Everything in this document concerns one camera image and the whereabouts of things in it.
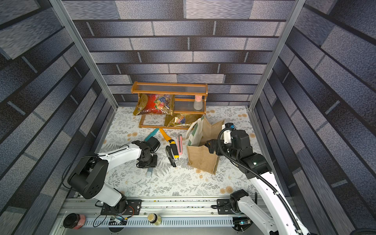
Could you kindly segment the green jute Christmas bag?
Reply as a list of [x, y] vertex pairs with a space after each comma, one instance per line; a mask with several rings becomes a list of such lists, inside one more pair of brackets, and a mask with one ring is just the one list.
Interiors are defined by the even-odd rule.
[[212, 175], [216, 174], [219, 158], [216, 151], [210, 152], [206, 143], [217, 139], [223, 125], [224, 120], [211, 124], [202, 116], [189, 127], [186, 132], [189, 166]]

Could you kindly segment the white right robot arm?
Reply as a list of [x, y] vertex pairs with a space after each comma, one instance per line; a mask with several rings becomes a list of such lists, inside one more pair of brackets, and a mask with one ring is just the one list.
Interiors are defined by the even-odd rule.
[[238, 190], [230, 195], [229, 202], [217, 209], [230, 209], [235, 214], [247, 216], [264, 235], [308, 235], [308, 228], [303, 225], [277, 184], [267, 160], [253, 151], [249, 135], [234, 126], [223, 128], [216, 139], [206, 142], [210, 153], [228, 159], [235, 165], [256, 188], [263, 199], [268, 212], [257, 204], [256, 197], [251, 197], [245, 190]]

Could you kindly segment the grey blue art knife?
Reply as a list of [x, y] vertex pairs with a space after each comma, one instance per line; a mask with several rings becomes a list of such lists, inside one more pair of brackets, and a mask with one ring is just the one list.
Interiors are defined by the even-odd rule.
[[152, 167], [149, 167], [149, 168], [147, 169], [147, 172], [146, 172], [146, 177], [147, 177], [147, 178], [151, 178], [151, 176], [152, 176], [152, 174], [153, 174], [153, 169], [154, 169], [154, 168], [152, 168]]

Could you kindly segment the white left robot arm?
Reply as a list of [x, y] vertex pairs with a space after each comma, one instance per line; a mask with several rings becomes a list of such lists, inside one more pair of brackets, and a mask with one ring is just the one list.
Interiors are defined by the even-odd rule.
[[104, 215], [122, 215], [130, 207], [123, 193], [105, 183], [107, 172], [135, 160], [138, 168], [155, 167], [156, 151], [160, 145], [152, 137], [148, 141], [133, 141], [110, 152], [85, 156], [68, 177], [68, 184], [84, 198], [102, 202]]

